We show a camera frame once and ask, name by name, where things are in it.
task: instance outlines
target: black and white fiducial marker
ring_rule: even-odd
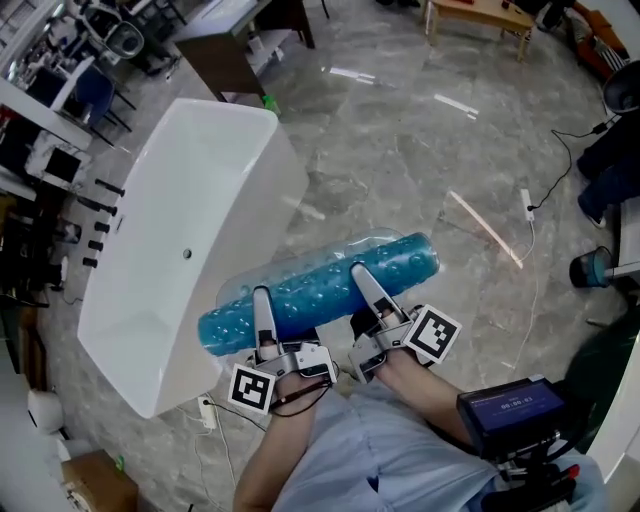
[[[433,306],[425,305],[403,344],[434,363],[441,363],[453,346],[462,325]]]
[[[274,375],[236,363],[227,399],[238,407],[268,414],[275,383]]]

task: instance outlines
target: black cable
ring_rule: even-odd
[[[256,427],[258,427],[260,430],[262,430],[263,432],[266,432],[267,429],[264,428],[262,425],[260,425],[260,423],[253,421],[251,418],[247,418],[244,414],[240,414],[237,411],[234,411],[233,409],[227,409],[224,405],[220,405],[219,403],[215,403],[215,404],[211,404],[214,405],[214,407],[220,407],[220,409],[224,409],[227,412],[230,412],[231,414],[235,414],[236,416],[240,416],[241,418],[253,423]]]
[[[316,405],[318,403],[318,401],[327,393],[327,391],[329,391],[329,388],[331,387],[330,384],[325,384],[324,386],[320,386],[321,388],[325,388],[325,390],[322,392],[322,394],[316,398],[313,402],[311,402],[307,407],[305,407],[304,409],[302,409],[301,411],[298,412],[294,412],[293,414],[279,414],[276,411],[271,411],[271,414],[273,414],[274,416],[280,416],[281,418],[292,418],[293,416],[297,416],[298,414],[302,414],[303,412],[308,411],[309,409],[311,409],[314,405]]]
[[[64,297],[64,288],[63,288],[62,290],[60,290],[60,289],[55,290],[55,289],[53,288],[53,286],[50,286],[49,288],[51,288],[54,292],[61,291],[61,292],[62,292],[62,300],[63,300],[66,304],[68,304],[69,306],[73,306],[76,302],[82,302],[82,301],[84,300],[84,299],[81,299],[80,297],[76,297],[76,298],[75,298],[75,299],[73,299],[71,302],[69,302],[69,301],[68,301],[67,299],[65,299],[65,297]],[[44,293],[44,297],[47,299],[47,302],[48,302],[49,304],[51,304],[51,301],[49,300],[49,294],[47,293],[47,287],[46,287],[46,286],[42,289],[42,293]]]
[[[64,298],[64,291],[62,292],[62,300],[65,301],[67,304],[69,304],[69,306],[73,306],[76,302],[82,302],[82,299],[77,297],[75,299],[73,299],[71,302],[69,302],[67,299]]]
[[[583,135],[574,135],[573,133],[567,133],[567,132],[560,132],[558,130],[551,130],[551,133],[553,134],[553,136],[558,139],[560,141],[560,143],[565,147],[565,149],[567,150],[567,153],[569,154],[569,166],[567,167],[567,170],[556,180],[556,182],[553,184],[553,186],[549,189],[549,191],[547,192],[547,194],[542,198],[542,201],[540,201],[540,203],[538,203],[537,206],[528,206],[527,210],[529,210],[530,212],[532,212],[533,210],[537,210],[538,208],[540,208],[544,202],[549,199],[549,196],[551,195],[551,192],[553,192],[553,190],[558,186],[558,184],[567,176],[567,174],[569,174],[569,172],[571,171],[571,168],[573,167],[573,156],[571,155],[571,150],[569,149],[569,146],[567,146],[567,143],[562,140],[562,137],[560,137],[560,135],[566,135],[567,137],[573,137],[574,139],[584,139],[585,137],[588,137],[589,135],[593,135],[593,134],[600,134],[604,131],[607,130],[607,125],[613,121],[613,119],[617,116],[617,114],[614,114],[611,118],[609,118],[607,121],[605,121],[604,123],[600,123],[598,125],[596,125],[593,130],[591,130],[589,133],[585,133]]]

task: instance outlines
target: white wall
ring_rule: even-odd
[[[592,10],[599,10],[613,26],[632,59],[640,59],[640,14],[629,0],[579,0]]]
[[[45,463],[52,441],[36,431],[27,414],[28,390],[0,337],[0,504],[7,512],[71,512]]]

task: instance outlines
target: person's leg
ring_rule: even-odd
[[[562,15],[564,14],[564,10],[571,7],[573,4],[574,0],[553,0],[549,10],[542,19],[542,25],[548,30],[558,26],[562,19]]]
[[[548,0],[514,0],[513,3],[524,12],[536,16],[547,5]]]
[[[640,196],[639,167],[640,150],[636,150],[602,172],[578,196],[582,211],[597,223],[610,204],[620,204]]]
[[[625,153],[637,145],[640,115],[627,114],[620,118],[576,162],[578,169],[589,180],[595,179],[607,167],[615,164]]]

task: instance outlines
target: cardboard box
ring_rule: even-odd
[[[70,501],[85,503],[80,510],[136,512],[138,486],[104,450],[63,462],[62,476]]]

